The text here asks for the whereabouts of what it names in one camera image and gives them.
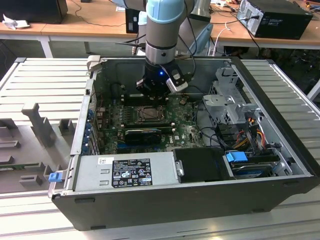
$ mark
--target blue drive latch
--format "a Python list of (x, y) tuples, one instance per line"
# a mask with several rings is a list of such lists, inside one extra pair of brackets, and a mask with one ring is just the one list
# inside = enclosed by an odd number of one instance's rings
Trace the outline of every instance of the blue drive latch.
[(226, 156), (228, 162), (247, 162), (248, 158), (244, 151), (231, 151)]
[(54, 183), (54, 182), (62, 182), (62, 172), (52, 172), (49, 175), (48, 181), (50, 183)]

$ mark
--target motherboard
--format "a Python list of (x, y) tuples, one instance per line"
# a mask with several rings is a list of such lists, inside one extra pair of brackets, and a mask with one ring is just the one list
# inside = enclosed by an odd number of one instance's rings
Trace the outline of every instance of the motherboard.
[(103, 154), (205, 147), (194, 121), (197, 109), (187, 96), (170, 95), (158, 106), (141, 103), (134, 98), (106, 101), (99, 120)]

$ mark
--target green circuit board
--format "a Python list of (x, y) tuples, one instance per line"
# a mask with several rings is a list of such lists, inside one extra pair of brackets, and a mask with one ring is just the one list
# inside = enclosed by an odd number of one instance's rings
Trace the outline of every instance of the green circuit board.
[[(193, 121), (195, 111), (192, 103), (181, 95), (169, 96), (166, 105), (160, 105), (156, 110), (148, 105), (126, 106), (120, 100), (110, 101), (105, 106), (107, 124), (102, 130), (103, 154), (169, 152), (175, 148), (204, 147), (202, 136)], [(124, 136), (129, 130), (126, 127), (133, 125), (134, 129), (153, 129), (148, 127), (153, 123), (170, 125), (158, 127), (162, 131), (160, 144), (128, 146), (125, 143)]]

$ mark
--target wooden desk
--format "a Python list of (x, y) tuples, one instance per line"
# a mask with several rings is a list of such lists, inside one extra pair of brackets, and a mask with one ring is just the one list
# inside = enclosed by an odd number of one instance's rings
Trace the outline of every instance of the wooden desk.
[[(239, 5), (231, 4), (232, 7), (238, 8)], [(279, 49), (320, 49), (320, 14), (315, 14), (318, 20), (311, 20), (308, 27), (304, 31), (300, 40), (291, 39), (275, 39), (275, 38), (254, 38), (258, 45), (262, 48), (279, 48)], [(237, 20), (230, 13), (215, 12), (211, 15), (212, 23), (225, 23)], [(225, 30), (220, 35), (218, 42), (223, 43), (224, 46), (241, 46), (254, 47), (256, 46), (248, 31), (240, 22), (234, 22), (227, 25), (231, 31)], [(213, 31), (211, 37), (215, 40), (224, 24), (213, 24)]]
[[(32, 23), (30, 28), (11, 30), (0, 24), (0, 39), (15, 40), (37, 40), (40, 41), (44, 54), (52, 58), (50, 41), (75, 41), (85, 42), (86, 52), (89, 52), (88, 42), (121, 42), (135, 38), (135, 34), (126, 33), (126, 18), (124, 12), (116, 11), (116, 5), (108, 0), (93, 0), (91, 3), (81, 3), (80, 0), (66, 0), (68, 13), (62, 24)], [(88, 24), (86, 21), (100, 25)], [(212, 23), (225, 23), (234, 21), (236, 18), (226, 12), (212, 14)], [(224, 24), (214, 24), (211, 36), (217, 38)], [(230, 23), (231, 31), (225, 30), (219, 37), (219, 43), (224, 46), (255, 47), (247, 30), (240, 22)], [(262, 48), (284, 48), (284, 49), (320, 49), (320, 20), (312, 20), (300, 40), (255, 38)]]
[(68, 13), (62, 24), (47, 24), (41, 31), (49, 36), (86, 36), (108, 38), (134, 38), (136, 34), (126, 33), (125, 12), (116, 11), (116, 5), (108, 0), (93, 0), (82, 3), (80, 0), (66, 0)]

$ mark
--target warning label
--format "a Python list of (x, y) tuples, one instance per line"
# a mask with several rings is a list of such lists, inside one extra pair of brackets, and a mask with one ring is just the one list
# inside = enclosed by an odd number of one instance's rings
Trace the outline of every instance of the warning label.
[(150, 158), (114, 160), (112, 187), (126, 188), (152, 185)]

